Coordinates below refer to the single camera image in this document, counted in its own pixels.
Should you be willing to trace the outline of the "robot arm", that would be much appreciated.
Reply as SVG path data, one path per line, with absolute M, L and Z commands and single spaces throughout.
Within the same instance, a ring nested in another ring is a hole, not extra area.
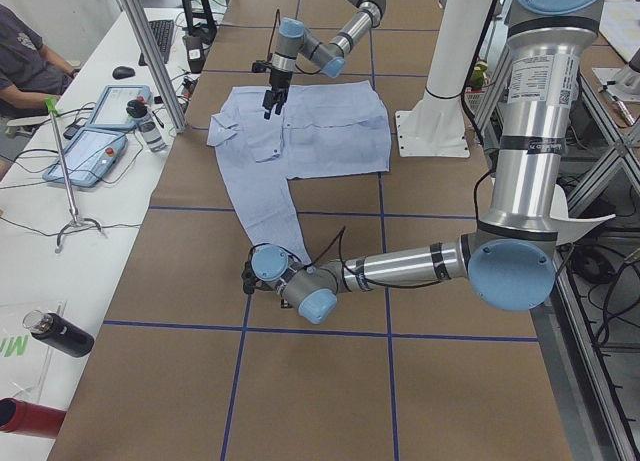
M 314 64 L 318 72 L 334 79 L 341 74 L 346 57 L 357 43 L 366 33 L 380 25 L 386 10 L 386 0 L 347 1 L 357 11 L 328 42 L 321 41 L 303 22 L 296 19 L 283 18 L 274 26 L 274 50 L 266 59 L 257 60 L 252 66 L 254 73 L 270 73 L 269 88 L 262 102 L 265 119 L 281 113 L 299 56 Z
M 595 39 L 603 6 L 604 0 L 513 0 L 508 100 L 492 200 L 473 233 L 320 267 L 267 244 L 250 253 L 244 291 L 272 291 L 316 324 L 342 292 L 416 289 L 460 277 L 503 310 L 544 302 L 555 283 L 555 248 L 594 227 L 590 219 L 555 218 L 551 207 L 580 57 Z

